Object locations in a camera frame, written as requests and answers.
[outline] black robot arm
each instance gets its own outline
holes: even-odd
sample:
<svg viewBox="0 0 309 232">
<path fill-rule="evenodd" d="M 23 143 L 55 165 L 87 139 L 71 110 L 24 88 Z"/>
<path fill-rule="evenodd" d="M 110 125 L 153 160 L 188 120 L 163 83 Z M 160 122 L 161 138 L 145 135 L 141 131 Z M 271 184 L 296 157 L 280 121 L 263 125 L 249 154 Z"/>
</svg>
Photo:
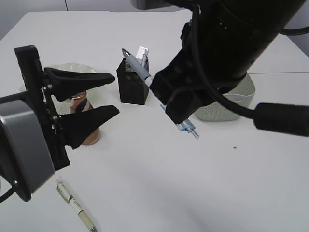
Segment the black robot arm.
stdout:
<svg viewBox="0 0 309 232">
<path fill-rule="evenodd" d="M 140 6 L 164 6 L 145 1 Z M 258 129 L 309 136 L 309 107 L 259 104 L 241 107 L 223 94 L 234 89 L 305 0 L 166 0 L 193 11 L 182 31 L 182 49 L 150 86 L 179 124 L 214 101 L 251 118 Z"/>
</svg>

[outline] pen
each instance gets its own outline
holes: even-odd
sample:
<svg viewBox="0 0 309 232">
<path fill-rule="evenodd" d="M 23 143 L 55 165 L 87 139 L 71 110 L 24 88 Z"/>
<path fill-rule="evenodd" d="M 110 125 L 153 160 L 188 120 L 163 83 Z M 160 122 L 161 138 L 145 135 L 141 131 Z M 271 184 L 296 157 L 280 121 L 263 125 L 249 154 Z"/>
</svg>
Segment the pen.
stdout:
<svg viewBox="0 0 309 232">
<path fill-rule="evenodd" d="M 92 222 L 87 213 L 82 209 L 82 207 L 78 204 L 76 199 L 72 196 L 72 194 L 68 191 L 65 185 L 60 180 L 56 180 L 57 182 L 57 191 L 65 200 L 66 203 L 70 204 L 74 211 L 78 214 L 79 218 L 82 220 L 84 225 L 89 229 L 90 232 L 98 232 L 95 224 Z"/>
<path fill-rule="evenodd" d="M 131 68 L 137 73 L 137 75 L 145 82 L 145 84 L 150 87 L 154 78 L 149 74 L 149 72 L 139 63 L 139 61 L 127 50 L 122 49 L 122 53 L 124 54 L 127 62 L 130 64 Z M 186 119 L 181 124 L 176 125 L 179 130 L 186 131 L 191 133 L 196 139 L 199 139 L 199 134 L 196 132 L 196 127 L 193 123 Z"/>
<path fill-rule="evenodd" d="M 143 60 L 141 61 L 141 65 L 145 68 L 146 60 L 147 60 L 148 50 L 145 49 L 143 54 Z"/>
</svg>

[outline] black mesh pen holder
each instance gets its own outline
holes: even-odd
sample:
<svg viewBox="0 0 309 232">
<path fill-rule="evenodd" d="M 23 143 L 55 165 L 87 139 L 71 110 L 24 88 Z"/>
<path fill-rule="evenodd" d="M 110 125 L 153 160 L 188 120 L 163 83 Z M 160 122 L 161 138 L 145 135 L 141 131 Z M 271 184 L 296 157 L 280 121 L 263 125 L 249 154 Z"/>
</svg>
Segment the black mesh pen holder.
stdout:
<svg viewBox="0 0 309 232">
<path fill-rule="evenodd" d="M 145 68 L 149 70 L 149 60 L 147 58 Z M 124 58 L 117 69 L 120 101 L 137 105 L 145 105 L 149 88 L 139 78 Z"/>
</svg>

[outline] white table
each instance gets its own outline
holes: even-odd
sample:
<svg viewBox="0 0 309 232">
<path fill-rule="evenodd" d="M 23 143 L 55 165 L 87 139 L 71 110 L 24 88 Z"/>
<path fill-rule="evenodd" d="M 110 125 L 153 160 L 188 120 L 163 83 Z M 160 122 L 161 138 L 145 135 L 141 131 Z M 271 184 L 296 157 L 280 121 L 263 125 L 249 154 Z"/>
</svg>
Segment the white table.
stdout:
<svg viewBox="0 0 309 232">
<path fill-rule="evenodd" d="M 177 40 L 189 17 L 188 12 L 30 13 L 0 42 L 0 95 L 15 93 L 22 84 L 14 47 L 36 45 L 44 65 L 78 62 L 115 74 L 122 59 L 120 48 L 134 52 L 144 45 L 151 49 L 154 73 L 180 49 Z M 125 22 L 138 25 L 121 26 Z M 112 23 L 128 38 L 112 34 Z M 140 32 L 146 24 L 151 28 Z M 150 35 L 155 25 L 160 32 Z M 281 65 L 282 59 L 273 60 L 279 73 L 252 74 L 257 88 L 252 107 L 266 101 L 308 104 L 309 74 L 281 73 L 307 72 L 308 60 L 283 36 L 270 49 L 276 51 L 273 47 L 280 43 L 289 51 L 280 51 L 282 55 L 288 57 L 293 51 L 295 57 L 289 68 L 286 60 Z M 145 106 L 138 106 L 120 103 L 116 82 L 100 90 L 100 105 L 114 104 L 121 113 L 101 127 L 102 138 L 95 145 L 74 151 L 68 148 L 71 166 L 58 172 L 100 231 L 309 230 L 307 138 L 259 131 L 244 118 L 206 123 L 192 116 L 201 135 L 195 141 L 178 131 L 152 93 Z M 2 188 L 3 193 L 8 185 Z M 86 231 L 56 192 L 54 179 L 29 203 L 14 195 L 1 204 L 0 228 L 12 232 Z"/>
</svg>

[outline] gray wall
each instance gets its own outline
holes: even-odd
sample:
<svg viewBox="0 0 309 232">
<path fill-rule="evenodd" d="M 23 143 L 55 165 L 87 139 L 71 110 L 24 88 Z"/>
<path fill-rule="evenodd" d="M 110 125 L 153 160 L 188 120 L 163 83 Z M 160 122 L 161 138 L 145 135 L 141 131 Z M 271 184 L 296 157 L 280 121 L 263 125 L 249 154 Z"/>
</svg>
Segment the gray wall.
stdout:
<svg viewBox="0 0 309 232">
<path fill-rule="evenodd" d="M 296 29 L 309 26 L 309 0 L 298 11 L 286 28 Z M 289 37 L 309 57 L 309 34 Z"/>
<path fill-rule="evenodd" d="M 0 40 L 30 11 L 66 11 L 64 0 L 0 0 Z"/>
</svg>

